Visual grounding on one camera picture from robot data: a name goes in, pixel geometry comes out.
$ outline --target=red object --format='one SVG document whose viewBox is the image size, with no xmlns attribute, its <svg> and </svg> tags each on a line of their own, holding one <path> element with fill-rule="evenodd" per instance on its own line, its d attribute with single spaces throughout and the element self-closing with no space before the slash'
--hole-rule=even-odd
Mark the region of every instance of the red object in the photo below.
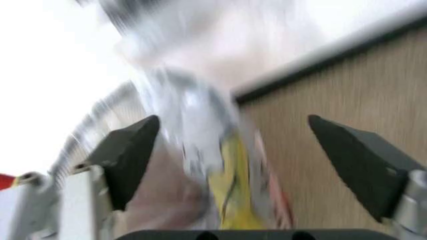
<svg viewBox="0 0 427 240">
<path fill-rule="evenodd" d="M 0 173 L 0 190 L 9 188 L 14 182 L 15 177 Z"/>
</svg>

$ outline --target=yellow label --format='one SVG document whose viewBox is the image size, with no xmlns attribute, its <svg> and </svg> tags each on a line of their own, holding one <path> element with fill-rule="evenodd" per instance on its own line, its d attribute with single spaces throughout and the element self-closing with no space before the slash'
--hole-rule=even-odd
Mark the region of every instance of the yellow label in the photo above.
<svg viewBox="0 0 427 240">
<path fill-rule="evenodd" d="M 237 132 L 221 142 L 223 171 L 208 177 L 219 210 L 221 229 L 263 229 L 252 210 L 248 152 Z"/>
</svg>

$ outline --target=wood grain surface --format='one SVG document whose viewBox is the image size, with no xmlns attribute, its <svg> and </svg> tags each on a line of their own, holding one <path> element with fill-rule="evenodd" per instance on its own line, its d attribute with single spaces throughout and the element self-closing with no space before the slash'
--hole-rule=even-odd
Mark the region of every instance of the wood grain surface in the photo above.
<svg viewBox="0 0 427 240">
<path fill-rule="evenodd" d="M 390 232 L 341 182 L 307 115 L 376 132 L 427 164 L 427 28 L 307 76 L 246 104 L 242 112 L 261 131 L 297 228 Z"/>
</svg>

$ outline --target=plastic bag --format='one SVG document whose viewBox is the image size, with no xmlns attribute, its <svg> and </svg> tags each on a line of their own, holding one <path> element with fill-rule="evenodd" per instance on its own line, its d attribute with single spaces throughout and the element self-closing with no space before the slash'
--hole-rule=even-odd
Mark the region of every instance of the plastic bag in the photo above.
<svg viewBox="0 0 427 240">
<path fill-rule="evenodd" d="M 167 70 L 141 73 L 93 107 L 51 170 L 57 185 L 62 186 L 69 168 L 83 161 L 110 131 L 149 115 L 159 116 L 160 133 L 147 171 L 122 214 L 123 234 L 142 229 L 290 227 L 286 201 L 266 167 L 260 136 L 240 119 L 228 98 L 190 76 Z M 239 161 L 247 168 L 238 187 L 230 183 L 235 193 L 215 182 L 228 163 L 236 163 L 234 153 L 224 153 L 221 147 L 226 141 L 227 148 L 243 150 Z M 230 161 L 225 161 L 226 154 Z M 248 191 L 243 196 L 245 180 Z M 233 209 L 243 202 L 248 203 L 254 225 L 235 218 L 239 210 Z M 224 213 L 225 205 L 231 217 Z"/>
</svg>

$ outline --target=crumpled plastic wrapper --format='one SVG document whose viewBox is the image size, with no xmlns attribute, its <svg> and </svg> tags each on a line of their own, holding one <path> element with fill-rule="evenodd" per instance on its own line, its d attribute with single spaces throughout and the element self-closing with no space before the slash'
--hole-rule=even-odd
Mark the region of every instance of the crumpled plastic wrapper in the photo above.
<svg viewBox="0 0 427 240">
<path fill-rule="evenodd" d="M 140 186 L 121 214 L 123 234 L 144 229 L 218 229 L 218 209 L 206 174 L 221 169 L 219 142 L 230 127 L 241 132 L 247 145 L 254 210 L 267 228 L 291 226 L 286 200 L 267 166 L 258 132 L 240 118 L 228 97 L 191 76 L 164 69 L 141 72 L 94 105 L 50 171 L 58 188 L 70 168 L 84 161 L 110 131 L 149 115 L 159 117 L 160 131 Z M 197 154 L 204 156 L 203 162 Z"/>
</svg>

